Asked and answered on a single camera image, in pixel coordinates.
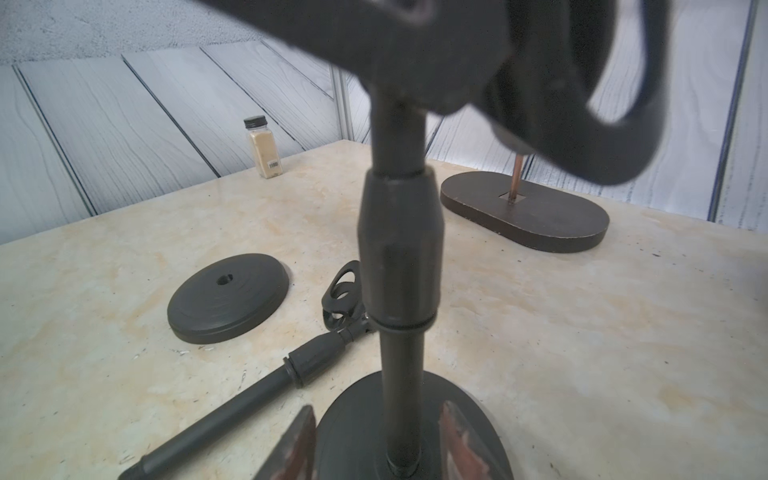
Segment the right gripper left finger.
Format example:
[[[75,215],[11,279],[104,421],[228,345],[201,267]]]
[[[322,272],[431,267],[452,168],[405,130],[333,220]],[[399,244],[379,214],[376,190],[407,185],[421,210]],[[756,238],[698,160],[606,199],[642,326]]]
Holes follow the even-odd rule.
[[[298,412],[253,480],[312,480],[316,450],[316,419],[311,405]]]

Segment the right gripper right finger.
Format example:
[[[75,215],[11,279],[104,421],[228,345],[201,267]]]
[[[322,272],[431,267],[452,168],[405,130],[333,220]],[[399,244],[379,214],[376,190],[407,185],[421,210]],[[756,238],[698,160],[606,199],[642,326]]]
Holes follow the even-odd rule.
[[[442,479],[494,478],[496,469],[489,451],[459,407],[451,401],[445,401],[441,407],[439,438]]]

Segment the black round stand base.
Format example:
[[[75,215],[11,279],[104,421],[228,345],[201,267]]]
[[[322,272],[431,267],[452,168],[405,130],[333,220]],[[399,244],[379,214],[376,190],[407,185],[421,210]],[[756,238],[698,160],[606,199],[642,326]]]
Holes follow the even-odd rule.
[[[457,385],[426,372],[423,375],[421,459],[414,479],[441,479],[439,417],[452,402],[490,455],[490,473],[512,479],[513,470],[493,424],[480,405]],[[331,404],[317,428],[314,469],[319,479],[394,479],[386,456],[382,374],[363,377]]]

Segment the black microphone stand pole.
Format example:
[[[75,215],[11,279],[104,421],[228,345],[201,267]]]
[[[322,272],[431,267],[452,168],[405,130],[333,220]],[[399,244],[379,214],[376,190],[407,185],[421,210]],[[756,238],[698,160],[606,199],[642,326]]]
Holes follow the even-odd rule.
[[[424,337],[441,295],[444,220],[425,162],[428,113],[473,105],[513,150],[587,181],[637,177],[662,136],[670,5],[641,4],[645,73],[623,117],[588,106],[610,53],[612,1],[218,1],[215,8],[357,76],[372,165],[357,227],[362,301],[379,333],[386,456],[421,459]]]

